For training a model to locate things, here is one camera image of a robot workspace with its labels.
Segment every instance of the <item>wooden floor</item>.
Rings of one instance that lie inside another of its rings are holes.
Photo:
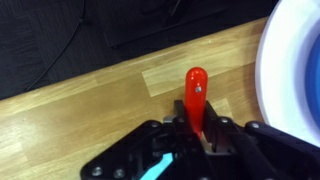
[[[173,114],[195,66],[209,74],[207,99],[219,115],[262,121],[254,67],[266,21],[0,101],[0,179],[79,179],[86,162],[143,121]]]

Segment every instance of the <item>blue rim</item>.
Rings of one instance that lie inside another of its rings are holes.
[[[320,35],[311,49],[305,77],[308,106],[314,121],[320,128]]]

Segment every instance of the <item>black bracket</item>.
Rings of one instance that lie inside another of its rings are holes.
[[[203,134],[212,148],[205,150],[183,102],[175,101],[174,108],[176,117],[144,122],[87,163],[81,179],[140,179],[169,152],[173,162],[157,179],[320,179],[316,146],[258,121],[240,127],[207,102]]]

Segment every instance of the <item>white object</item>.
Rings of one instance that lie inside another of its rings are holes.
[[[279,1],[256,61],[256,89],[266,123],[318,147],[320,129],[308,109],[304,76],[319,34],[320,0]]]

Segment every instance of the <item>red knob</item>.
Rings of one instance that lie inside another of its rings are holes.
[[[201,137],[206,104],[208,74],[200,68],[190,69],[186,75],[185,108],[193,131]]]

